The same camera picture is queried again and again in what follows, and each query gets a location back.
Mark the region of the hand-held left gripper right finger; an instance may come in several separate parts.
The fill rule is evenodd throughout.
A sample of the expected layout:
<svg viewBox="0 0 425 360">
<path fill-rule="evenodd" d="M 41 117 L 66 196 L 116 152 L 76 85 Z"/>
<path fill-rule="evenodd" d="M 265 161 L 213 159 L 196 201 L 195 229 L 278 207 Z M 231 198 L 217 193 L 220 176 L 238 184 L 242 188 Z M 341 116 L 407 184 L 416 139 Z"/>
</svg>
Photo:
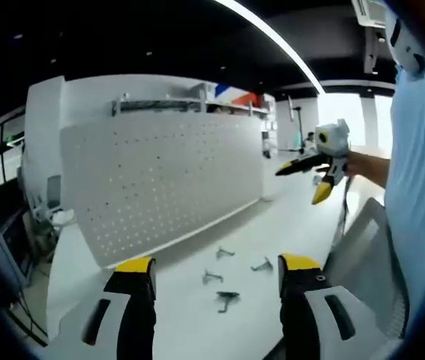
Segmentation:
<svg viewBox="0 0 425 360">
<path fill-rule="evenodd" d="M 374 313 L 342 286 L 331 286 L 313 259 L 278 256 L 280 321 L 286 359 L 371 359 Z"/>
</svg>

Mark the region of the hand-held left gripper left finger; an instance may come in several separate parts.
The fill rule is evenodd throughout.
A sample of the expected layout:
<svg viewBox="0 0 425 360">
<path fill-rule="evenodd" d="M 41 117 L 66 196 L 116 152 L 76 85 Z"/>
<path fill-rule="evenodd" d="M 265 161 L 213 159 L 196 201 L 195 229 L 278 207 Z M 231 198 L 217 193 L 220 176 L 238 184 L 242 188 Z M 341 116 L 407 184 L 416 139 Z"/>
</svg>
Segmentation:
<svg viewBox="0 0 425 360">
<path fill-rule="evenodd" d="M 100 292 L 68 311 L 46 347 L 48 359 L 152 359 L 157 316 L 155 259 L 116 266 Z"/>
</svg>

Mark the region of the person's right hand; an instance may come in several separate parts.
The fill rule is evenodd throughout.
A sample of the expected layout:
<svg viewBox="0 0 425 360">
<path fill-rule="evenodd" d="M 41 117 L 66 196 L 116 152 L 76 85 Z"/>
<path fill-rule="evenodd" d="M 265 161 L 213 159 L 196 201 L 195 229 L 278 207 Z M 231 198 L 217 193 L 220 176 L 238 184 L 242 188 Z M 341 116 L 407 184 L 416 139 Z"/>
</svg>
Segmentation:
<svg viewBox="0 0 425 360">
<path fill-rule="evenodd" d="M 364 176 L 366 165 L 365 154 L 356 151 L 349 151 L 344 173 L 348 177 Z"/>
</svg>

